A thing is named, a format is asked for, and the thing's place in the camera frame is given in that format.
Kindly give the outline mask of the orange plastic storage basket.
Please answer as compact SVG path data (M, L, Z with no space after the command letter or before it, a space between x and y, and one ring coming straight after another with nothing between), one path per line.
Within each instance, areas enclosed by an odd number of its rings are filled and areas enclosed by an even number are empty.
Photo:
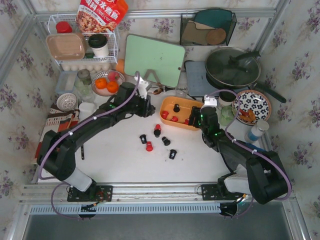
M173 108L175 104L179 104L179 107L180 107L179 112L174 112ZM165 97L164 100L162 101L162 104L159 110L160 120L163 124L168 126L190 130L190 131L198 131L199 130L198 128L185 124L185 119L189 118L193 106L201 108L203 106L203 103L193 99L181 98L177 96ZM167 119L162 118L161 116L162 111L169 112ZM178 117L177 122L171 121L173 116Z

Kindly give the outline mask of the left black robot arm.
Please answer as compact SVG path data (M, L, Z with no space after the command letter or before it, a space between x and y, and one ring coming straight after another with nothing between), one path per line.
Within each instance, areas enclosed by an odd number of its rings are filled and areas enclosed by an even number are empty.
M97 183L77 168L76 151L101 131L125 120L127 115L143 118L153 115L155 107L148 95L150 85L143 79L136 84L122 83L115 95L80 123L61 132L46 132L36 161L40 169L82 193L92 194Z

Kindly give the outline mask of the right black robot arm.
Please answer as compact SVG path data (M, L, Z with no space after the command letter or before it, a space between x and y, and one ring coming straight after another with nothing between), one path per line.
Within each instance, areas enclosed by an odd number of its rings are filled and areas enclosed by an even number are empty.
M203 185L204 200L233 200L246 194L264 205L289 198L292 186L279 155L232 137L220 127L215 107L192 107L188 124L201 130L203 142L221 155L230 171L216 184Z

